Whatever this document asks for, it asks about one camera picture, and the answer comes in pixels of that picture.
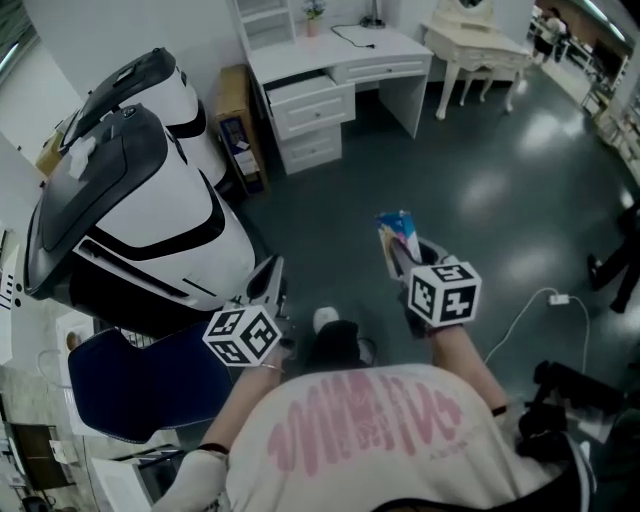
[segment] blue chair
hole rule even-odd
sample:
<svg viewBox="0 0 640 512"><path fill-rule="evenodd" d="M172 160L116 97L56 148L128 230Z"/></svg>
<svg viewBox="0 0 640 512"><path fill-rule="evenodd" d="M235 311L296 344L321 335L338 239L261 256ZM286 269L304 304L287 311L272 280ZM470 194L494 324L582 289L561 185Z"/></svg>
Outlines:
<svg viewBox="0 0 640 512"><path fill-rule="evenodd" d="M202 342L207 323L139 349L110 329L69 354L71 386L89 427L129 443L161 429L210 421L232 384L227 367Z"/></svg>

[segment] snack package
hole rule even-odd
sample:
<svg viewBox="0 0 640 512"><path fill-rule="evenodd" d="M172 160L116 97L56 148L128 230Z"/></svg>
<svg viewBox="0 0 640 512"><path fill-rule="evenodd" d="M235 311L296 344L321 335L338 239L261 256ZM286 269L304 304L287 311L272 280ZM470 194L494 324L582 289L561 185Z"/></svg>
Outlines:
<svg viewBox="0 0 640 512"><path fill-rule="evenodd" d="M378 222L378 233L382 242L382 250L389 269L389 275L391 279L400 281L402 278L396 272L391 257L391 241L393 239L399 240L417 262L422 261L413 217L411 213L401 210L397 213L381 213L376 217L376 221Z"/></svg>

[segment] power plug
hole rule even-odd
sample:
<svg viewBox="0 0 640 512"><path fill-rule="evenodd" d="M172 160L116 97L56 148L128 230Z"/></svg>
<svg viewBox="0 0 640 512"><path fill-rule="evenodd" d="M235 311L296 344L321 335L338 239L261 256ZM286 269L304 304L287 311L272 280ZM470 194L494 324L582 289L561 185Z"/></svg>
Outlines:
<svg viewBox="0 0 640 512"><path fill-rule="evenodd" d="M549 306L566 306L567 304L569 304L569 302L569 296L560 293L557 295L554 293L548 299Z"/></svg>

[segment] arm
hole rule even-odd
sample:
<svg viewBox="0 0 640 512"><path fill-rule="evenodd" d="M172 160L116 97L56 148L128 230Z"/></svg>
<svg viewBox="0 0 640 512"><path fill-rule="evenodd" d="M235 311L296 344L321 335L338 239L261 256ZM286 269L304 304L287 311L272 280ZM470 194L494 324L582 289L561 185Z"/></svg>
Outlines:
<svg viewBox="0 0 640 512"><path fill-rule="evenodd" d="M283 349L278 346L265 361L282 368ZM227 452L256 405L279 384L282 373L273 368L246 368L233 387L222 410L202 439L202 445L215 443ZM200 512L224 490L227 456L207 450L188 454L175 482L153 512Z"/></svg>
<svg viewBox="0 0 640 512"><path fill-rule="evenodd" d="M507 395L478 354L462 327L436 332L430 338L433 364L467 382L492 411L507 405Z"/></svg>
<svg viewBox="0 0 640 512"><path fill-rule="evenodd" d="M265 364L282 368L283 352L282 347L276 347ZM230 450L251 411L270 391L278 387L281 379L282 373L273 368L258 366L245 369L207 430L202 444L215 443Z"/></svg>

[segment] white charging cable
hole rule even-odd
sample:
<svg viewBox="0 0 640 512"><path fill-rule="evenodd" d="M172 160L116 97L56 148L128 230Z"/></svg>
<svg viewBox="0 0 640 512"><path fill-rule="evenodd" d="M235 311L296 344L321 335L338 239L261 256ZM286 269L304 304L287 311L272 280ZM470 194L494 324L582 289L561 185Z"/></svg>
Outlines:
<svg viewBox="0 0 640 512"><path fill-rule="evenodd" d="M585 373L587 371L587 353L589 350L589 336L591 334L591 320L589 318L589 312L587 311L587 308L584 305L584 303L578 297L573 297L573 296L570 297L568 295L562 295L555 288L541 288L531 296L531 298L529 299L529 302L526 303L526 305L522 308L520 313L518 313L518 315L515 317L513 322L511 322L509 329L507 330L505 335L502 337L500 342L491 349L491 351L489 352L489 354L484 360L485 363L488 363L489 360L495 355L495 353L507 342L507 340L509 339L509 336L511 336L511 333L513 333L513 330L515 329L516 325L518 324L520 319L524 316L524 314L527 312L527 310L531 307L531 304L533 304L533 301L536 300L538 295L545 292L550 292L552 294L549 297L549 304L551 305L556 305L556 306L564 305L564 304L568 304L570 301L573 300L573 301L576 301L582 308L582 311L584 312L584 316L586 320L586 331L585 331L585 337L584 337L584 345L582 349L581 372Z"/></svg>

